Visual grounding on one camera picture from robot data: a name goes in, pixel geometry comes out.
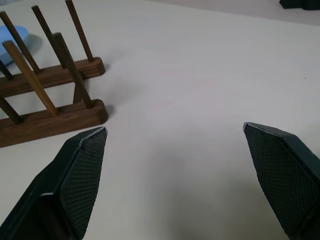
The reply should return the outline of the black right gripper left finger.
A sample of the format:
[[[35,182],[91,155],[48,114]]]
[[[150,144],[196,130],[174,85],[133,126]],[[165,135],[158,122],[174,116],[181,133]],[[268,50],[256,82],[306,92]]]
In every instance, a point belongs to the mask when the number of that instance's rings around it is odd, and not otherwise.
[[[0,226],[2,240],[82,240],[98,195],[108,131],[69,138]]]

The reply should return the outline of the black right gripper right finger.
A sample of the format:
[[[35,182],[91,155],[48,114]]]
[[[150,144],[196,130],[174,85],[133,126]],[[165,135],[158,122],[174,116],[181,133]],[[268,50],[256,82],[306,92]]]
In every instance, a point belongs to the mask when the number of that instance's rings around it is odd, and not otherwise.
[[[291,240],[320,238],[320,159],[294,134],[243,125],[260,187]]]

